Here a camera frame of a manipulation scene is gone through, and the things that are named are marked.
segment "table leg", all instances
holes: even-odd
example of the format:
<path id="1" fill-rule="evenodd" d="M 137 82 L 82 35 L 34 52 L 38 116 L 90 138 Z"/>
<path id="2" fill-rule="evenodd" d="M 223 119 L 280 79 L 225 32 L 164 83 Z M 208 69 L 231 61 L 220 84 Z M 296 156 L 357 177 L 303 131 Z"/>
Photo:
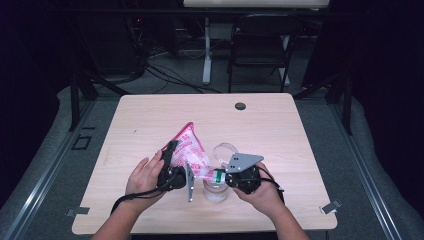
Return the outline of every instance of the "table leg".
<path id="1" fill-rule="evenodd" d="M 205 18 L 205 66 L 203 68 L 203 84 L 211 83 L 211 68 L 212 68 L 212 59 L 211 59 L 211 45 L 210 45 L 210 35 L 209 35 L 209 18 Z"/>
<path id="2" fill-rule="evenodd" d="M 282 37 L 282 41 L 283 41 L 283 46 L 284 49 L 287 48 L 287 44 L 289 43 L 289 36 L 283 36 Z M 278 73 L 280 74 L 280 80 L 283 81 L 283 76 L 284 76 L 284 71 L 286 69 L 285 68 L 279 68 L 278 69 Z M 290 86 L 290 80 L 289 80 L 289 75 L 286 76 L 286 81 L 284 82 L 284 86 L 288 87 Z"/>

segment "clear glass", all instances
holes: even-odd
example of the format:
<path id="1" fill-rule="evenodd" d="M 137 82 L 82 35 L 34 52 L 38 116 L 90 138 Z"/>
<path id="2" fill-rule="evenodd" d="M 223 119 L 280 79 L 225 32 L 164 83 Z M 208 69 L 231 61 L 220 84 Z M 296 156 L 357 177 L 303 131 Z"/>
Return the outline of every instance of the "clear glass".
<path id="1" fill-rule="evenodd" d="M 234 153 L 238 153 L 236 147 L 230 143 L 221 143 L 213 149 L 213 155 L 222 167 L 227 167 Z"/>
<path id="2" fill-rule="evenodd" d="M 222 202 L 228 196 L 227 184 L 216 184 L 203 181 L 204 193 L 206 198 L 211 202 Z"/>

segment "white table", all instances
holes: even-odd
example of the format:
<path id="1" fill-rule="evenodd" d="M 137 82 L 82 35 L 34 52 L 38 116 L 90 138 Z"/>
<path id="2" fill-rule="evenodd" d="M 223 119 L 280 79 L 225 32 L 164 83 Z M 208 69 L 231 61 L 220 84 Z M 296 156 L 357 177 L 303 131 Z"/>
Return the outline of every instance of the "white table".
<path id="1" fill-rule="evenodd" d="M 235 109 L 243 102 L 245 110 Z M 337 225 L 334 213 L 321 213 L 330 203 L 296 106 L 289 94 L 128 95 L 121 98 L 81 202 L 90 208 L 77 215 L 75 234 L 93 234 L 125 192 L 128 176 L 145 156 L 151 157 L 187 123 L 215 166 L 213 149 L 222 142 L 239 152 L 264 156 L 284 188 L 287 207 L 305 230 Z M 173 190 L 136 222 L 132 233 L 226 233 L 275 230 L 272 222 L 230 190 L 212 203 L 195 182 L 193 202 L 186 189 Z"/>

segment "chair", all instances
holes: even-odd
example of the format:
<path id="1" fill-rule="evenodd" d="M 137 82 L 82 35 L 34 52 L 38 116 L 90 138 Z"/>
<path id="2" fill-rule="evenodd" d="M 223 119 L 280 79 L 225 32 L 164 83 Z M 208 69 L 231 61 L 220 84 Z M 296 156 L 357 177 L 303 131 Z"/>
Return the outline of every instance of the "chair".
<path id="1" fill-rule="evenodd" d="M 285 68 L 280 88 L 283 92 L 293 43 L 301 31 L 301 22 L 287 15 L 249 14 L 236 20 L 231 31 L 228 92 L 233 84 L 233 66 L 272 68 L 271 74 Z M 288 38 L 286 47 L 283 36 Z"/>

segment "glass cup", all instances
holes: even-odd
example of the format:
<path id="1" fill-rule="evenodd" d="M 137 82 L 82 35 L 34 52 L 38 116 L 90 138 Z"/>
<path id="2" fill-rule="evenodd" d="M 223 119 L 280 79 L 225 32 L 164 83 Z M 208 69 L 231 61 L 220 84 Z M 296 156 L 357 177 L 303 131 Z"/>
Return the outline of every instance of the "glass cup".
<path id="1" fill-rule="evenodd" d="M 211 202 L 222 202 L 228 196 L 228 185 L 227 184 L 217 184 L 203 181 L 203 192 L 205 193 L 206 198 Z"/>

